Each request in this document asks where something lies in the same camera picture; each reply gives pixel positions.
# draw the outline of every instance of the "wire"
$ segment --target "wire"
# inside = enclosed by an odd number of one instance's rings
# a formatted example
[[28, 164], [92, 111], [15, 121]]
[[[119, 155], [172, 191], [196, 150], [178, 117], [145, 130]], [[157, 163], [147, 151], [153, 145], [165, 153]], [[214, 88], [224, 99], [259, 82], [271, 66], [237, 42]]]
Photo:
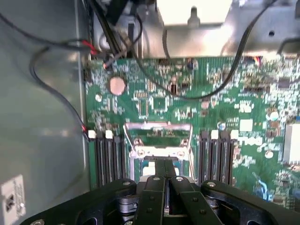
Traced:
[[162, 43], [163, 43], [163, 50], [164, 50], [164, 53], [165, 53], [165, 57], [169, 60], [169, 62], [171, 64], [176, 64], [178, 65], [178, 63], [171, 59], [171, 56], [170, 56], [170, 53], [169, 53], [169, 50], [168, 50], [168, 46], [167, 46], [167, 36], [168, 36], [168, 30], [167, 29], [163, 29], [163, 35], [162, 35]]
[[[179, 95], [176, 95], [176, 94], [173, 94], [171, 93], [167, 88], [165, 88], [163, 85], [159, 84], [158, 82], [154, 81], [152, 78], [151, 78], [151, 75], [149, 75], [147, 73], [147, 71], [143, 68], [140, 60], [138, 59], [137, 55], [136, 55], [136, 52], [134, 51], [134, 49], [132, 50], [133, 52], [133, 56], [135, 57], [136, 59], [136, 62], [140, 68], [140, 70], [143, 72], [143, 74], [145, 75], [145, 77], [147, 77], [152, 83], [154, 83], [155, 85], [157, 85], [159, 88], [163, 89], [166, 91], [166, 93], [174, 96], [174, 97], [178, 97], [178, 98], [182, 98], [184, 100], [191, 100], [191, 101], [198, 101], [198, 100], [202, 100], [202, 99], [206, 99], [206, 98], [209, 98], [211, 96], [214, 96], [216, 94], [218, 94], [221, 90], [223, 90], [226, 85], [229, 83], [229, 81], [231, 80], [231, 78], [234, 76], [234, 73], [239, 65], [239, 62], [240, 62], [240, 59], [242, 57], [242, 54], [244, 52], [244, 49], [245, 49], [245, 46], [246, 46], [246, 42], [248, 40], [248, 37], [249, 37], [249, 34], [251, 32], [251, 30], [253, 29], [254, 25], [256, 24], [256, 22], [258, 21], [258, 19], [261, 17], [261, 15], [269, 8], [271, 7], [275, 2], [277, 2], [277, 0], [273, 0], [270, 4], [268, 4], [252, 21], [251, 23], [247, 26], [242, 38], [241, 38], [241, 41], [240, 41], [240, 44], [239, 44], [239, 47], [238, 47], [238, 50], [236, 52], [236, 55], [234, 57], [234, 60], [233, 60], [233, 63], [232, 63], [232, 66], [231, 66], [231, 69], [229, 71], [229, 74], [228, 76], [226, 77], [226, 79], [224, 80], [224, 82], [217, 88], [215, 89], [214, 91], [212, 91], [211, 93], [209, 94], [206, 94], [206, 95], [203, 95], [203, 96], [197, 96], [197, 97], [186, 97], [186, 96], [179, 96]], [[125, 40], [120, 37], [122, 42], [126, 44]]]
[[292, 43], [297, 43], [297, 42], [300, 42], [300, 37], [294, 37], [294, 38], [288, 38], [288, 39], [285, 39], [281, 45], [279, 46], [279, 49], [277, 51], [277, 54], [278, 55], [281, 55], [285, 45], [287, 44], [292, 44]]
[[108, 42], [108, 45], [109, 45], [113, 55], [120, 53], [121, 48], [120, 48], [116, 38], [114, 37], [113, 32], [105, 18], [103, 9], [95, 0], [88, 0], [88, 4], [93, 9], [94, 13], [96, 14], [96, 16], [100, 22], [103, 33], [105, 34], [106, 40]]
[[108, 68], [110, 65], [113, 64], [113, 62], [115, 62], [117, 59], [119, 59], [122, 55], [124, 55], [127, 52], [131, 51], [134, 48], [135, 44], [141, 38], [141, 36], [143, 34], [143, 22], [142, 22], [142, 19], [140, 18], [140, 16], [138, 14], [136, 14], [135, 17], [136, 17], [136, 19], [138, 20], [138, 22], [140, 24], [140, 30], [139, 30], [139, 33], [138, 33], [136, 39], [133, 41], [133, 43], [129, 47], [127, 47], [125, 50], [121, 51], [120, 53], [116, 54], [113, 58], [109, 59], [105, 64], [103, 64], [104, 68]]
[[[66, 40], [66, 41], [61, 42], [61, 44], [65, 45], [65, 44], [69, 44], [69, 43], [78, 43], [78, 42], [82, 43], [83, 45], [88, 45], [89, 48], [91, 49], [91, 51], [92, 52], [94, 51], [94, 47], [92, 45], [90, 45], [88, 43], [88, 41], [85, 40], [85, 39], [70, 39], [70, 40]], [[63, 105], [65, 105], [70, 110], [70, 112], [72, 113], [74, 118], [80, 124], [80, 126], [82, 128], [82, 131], [86, 136], [87, 127], [85, 126], [84, 122], [81, 120], [81, 118], [80, 118], [78, 112], [76, 111], [76, 109], [72, 106], [72, 104], [60, 92], [58, 92], [56, 89], [54, 89], [53, 87], [49, 86], [44, 81], [42, 81], [38, 77], [38, 75], [35, 71], [35, 65], [36, 65], [37, 61], [41, 58], [42, 55], [44, 55], [46, 52], [50, 51], [50, 49], [51, 49], [51, 47], [47, 46], [47, 47], [44, 47], [41, 50], [37, 51], [35, 54], [33, 54], [32, 58], [30, 59], [30, 63], [29, 63], [30, 74], [41, 88], [48, 91], [50, 94], [54, 95], [59, 101], [61, 101], [61, 103]]]
[[71, 51], [82, 51], [82, 50], [90, 50], [90, 47], [88, 46], [75, 46], [75, 45], [69, 45], [68, 43], [65, 44], [65, 42], [55, 42], [50, 41], [41, 37], [34, 36], [21, 28], [17, 27], [15, 24], [13, 24], [11, 21], [9, 21], [2, 13], [0, 13], [0, 20], [2, 20], [7, 26], [9, 26], [11, 29], [17, 31], [18, 33], [22, 34], [24, 37], [31, 39], [35, 42], [38, 42], [40, 44], [63, 48], [66, 50]]

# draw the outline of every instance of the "white component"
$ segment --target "white component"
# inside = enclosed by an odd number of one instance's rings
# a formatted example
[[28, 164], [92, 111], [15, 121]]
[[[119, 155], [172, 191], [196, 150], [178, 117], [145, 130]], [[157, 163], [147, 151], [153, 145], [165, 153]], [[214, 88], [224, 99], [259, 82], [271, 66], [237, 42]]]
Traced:
[[89, 130], [88, 137], [91, 139], [95, 139], [97, 137], [97, 133], [94, 130]]
[[96, 94], [96, 95], [95, 95], [95, 100], [96, 100], [97, 102], [101, 102], [101, 101], [102, 101], [102, 96], [101, 96], [100, 94]]
[[252, 131], [253, 120], [240, 120], [240, 131]]
[[[179, 169], [177, 167], [175, 167], [175, 173], [177, 176], [179, 176]], [[142, 169], [142, 175], [143, 176], [155, 175], [155, 162], [149, 162], [148, 166], [145, 166]]]
[[219, 139], [219, 131], [218, 131], [218, 130], [212, 130], [212, 131], [211, 131], [211, 134], [210, 134], [210, 137], [211, 137], [213, 140]]
[[266, 128], [267, 128], [267, 122], [266, 122], [266, 121], [262, 123], [262, 128], [263, 128], [263, 129], [266, 129]]
[[278, 120], [278, 118], [279, 118], [278, 112], [271, 112], [271, 114], [270, 114], [270, 119], [271, 119], [272, 121], [276, 121], [276, 120]]
[[283, 160], [292, 165], [300, 164], [299, 134], [300, 134], [300, 124], [291, 124], [286, 126]]
[[106, 139], [112, 139], [113, 138], [113, 132], [111, 130], [105, 131], [105, 138]]
[[239, 130], [232, 130], [230, 132], [230, 138], [237, 140], [239, 138]]
[[16, 176], [0, 185], [0, 190], [4, 225], [12, 225], [26, 214], [23, 176]]
[[265, 153], [265, 157], [266, 158], [273, 158], [273, 155], [274, 155], [274, 153], [272, 152], [272, 151], [266, 151], [266, 153]]
[[200, 24], [222, 24], [231, 3], [232, 0], [157, 0], [157, 10], [164, 26], [187, 25], [192, 7], [197, 8]]

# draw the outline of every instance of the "capacitor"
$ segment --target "capacitor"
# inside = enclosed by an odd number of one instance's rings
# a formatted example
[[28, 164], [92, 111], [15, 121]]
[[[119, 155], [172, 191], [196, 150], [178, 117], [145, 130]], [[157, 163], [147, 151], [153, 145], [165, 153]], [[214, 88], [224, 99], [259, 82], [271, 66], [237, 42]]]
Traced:
[[276, 112], [271, 112], [271, 114], [270, 114], [270, 120], [271, 121], [276, 121], [276, 120], [278, 120], [278, 118], [279, 118], [279, 114], [278, 114], [277, 111]]
[[274, 153], [271, 150], [267, 150], [265, 153], [266, 158], [273, 158]]
[[223, 130], [226, 129], [226, 124], [223, 123], [223, 122], [218, 122], [218, 123], [217, 123], [217, 128], [218, 128], [218, 130], [223, 131]]
[[101, 101], [102, 101], [102, 96], [101, 96], [100, 93], [97, 93], [97, 94], [95, 95], [95, 100], [96, 100], [97, 102], [101, 102]]

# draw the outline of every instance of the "green circuit board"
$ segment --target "green circuit board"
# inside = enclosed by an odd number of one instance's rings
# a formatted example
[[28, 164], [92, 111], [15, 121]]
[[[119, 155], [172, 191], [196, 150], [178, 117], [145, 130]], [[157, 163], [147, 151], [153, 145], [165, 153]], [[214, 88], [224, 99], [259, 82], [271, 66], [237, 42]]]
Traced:
[[[178, 96], [203, 96], [226, 79], [233, 57], [144, 59], [141, 63], [152, 79]], [[297, 123], [300, 108], [300, 62], [297, 58], [242, 57], [225, 89], [200, 100], [174, 97], [149, 81], [135, 60], [118, 60], [105, 70], [103, 62], [88, 63], [86, 82], [88, 126], [107, 135], [125, 133], [144, 146], [187, 146], [190, 153], [174, 160], [176, 173], [199, 181], [201, 134], [227, 131], [232, 139], [230, 183], [284, 207], [296, 209], [293, 190], [300, 188], [300, 166], [283, 161], [285, 128]], [[154, 125], [150, 129], [142, 124]], [[129, 129], [130, 124], [138, 124]], [[132, 145], [125, 138], [126, 174], [135, 181], [153, 173], [151, 159], [130, 160]], [[91, 185], [96, 187], [94, 144], [90, 144]], [[164, 155], [157, 150], [157, 156]]]

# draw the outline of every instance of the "screw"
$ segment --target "screw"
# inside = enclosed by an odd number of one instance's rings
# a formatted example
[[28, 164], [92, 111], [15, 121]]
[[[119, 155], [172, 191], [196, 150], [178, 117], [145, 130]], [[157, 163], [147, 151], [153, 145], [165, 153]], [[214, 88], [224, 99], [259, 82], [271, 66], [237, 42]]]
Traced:
[[207, 185], [210, 186], [210, 187], [216, 186], [216, 184], [214, 182], [207, 182]]
[[183, 140], [183, 145], [184, 145], [184, 146], [187, 146], [187, 145], [188, 145], [187, 139], [184, 139], [184, 140]]
[[206, 210], [199, 210], [199, 213], [202, 214], [202, 215], [205, 215], [206, 214]]
[[96, 94], [96, 95], [95, 95], [95, 100], [96, 100], [97, 102], [101, 102], [101, 101], [102, 101], [102, 96], [101, 96], [100, 94]]
[[177, 152], [177, 156], [178, 156], [178, 157], [184, 157], [184, 152], [183, 152], [183, 151]]
[[140, 156], [140, 157], [142, 157], [143, 155], [145, 155], [144, 150], [138, 150], [137, 151], [137, 155]]
[[138, 145], [140, 143], [140, 140], [139, 139], [135, 139], [135, 145]]
[[153, 211], [152, 208], [148, 208], [148, 209], [146, 210], [147, 213], [152, 213], [152, 211]]
[[183, 178], [182, 177], [176, 177], [176, 180], [180, 182], [180, 181], [183, 181]]
[[34, 222], [32, 222], [30, 225], [44, 225], [45, 222], [42, 219], [36, 220]]

